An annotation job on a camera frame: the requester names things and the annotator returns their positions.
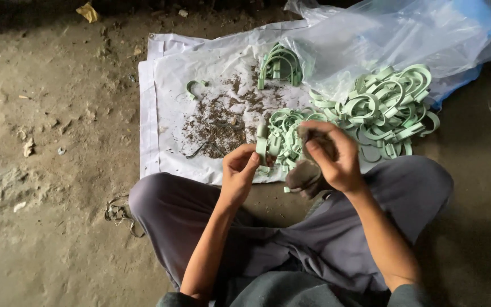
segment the clear plastic bag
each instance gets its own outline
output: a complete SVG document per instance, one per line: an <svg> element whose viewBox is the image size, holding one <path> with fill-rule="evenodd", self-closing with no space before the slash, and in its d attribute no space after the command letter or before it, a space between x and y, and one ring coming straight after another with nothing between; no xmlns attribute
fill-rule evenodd
<svg viewBox="0 0 491 307"><path fill-rule="evenodd" d="M309 28L280 43L301 60L304 83L336 101L358 75L426 64L440 102L491 61L491 0L364 0L348 9L289 0Z"/></svg>

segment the leg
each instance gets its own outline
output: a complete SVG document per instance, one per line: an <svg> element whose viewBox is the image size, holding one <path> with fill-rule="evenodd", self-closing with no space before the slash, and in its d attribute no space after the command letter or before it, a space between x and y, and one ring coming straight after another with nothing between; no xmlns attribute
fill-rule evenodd
<svg viewBox="0 0 491 307"><path fill-rule="evenodd" d="M453 186L439 164L421 156L381 163L365 180L410 242L447 203ZM290 248L306 271L348 290L386 289L357 212L341 192L333 192L305 221L281 231L278 243Z"/></svg>
<svg viewBox="0 0 491 307"><path fill-rule="evenodd" d="M214 186L167 173L142 178L130 191L130 211L151 239L176 290L219 193ZM248 213L239 211L232 225L252 222Z"/></svg>

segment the dusty ground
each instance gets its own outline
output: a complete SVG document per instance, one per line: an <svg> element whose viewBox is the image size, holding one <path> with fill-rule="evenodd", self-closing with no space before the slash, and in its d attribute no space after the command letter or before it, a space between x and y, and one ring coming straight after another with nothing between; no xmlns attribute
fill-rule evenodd
<svg viewBox="0 0 491 307"><path fill-rule="evenodd" d="M103 217L139 178L139 85L128 74L137 79L148 33L215 38L290 18L170 10L88 24L70 13L0 31L0 306L146 306L171 290L148 239ZM417 253L440 305L491 306L491 63L440 115L417 153L450 171L455 199ZM24 134L36 144L27 158ZM308 209L279 184L254 192L247 207L272 223L291 225Z"/></svg>

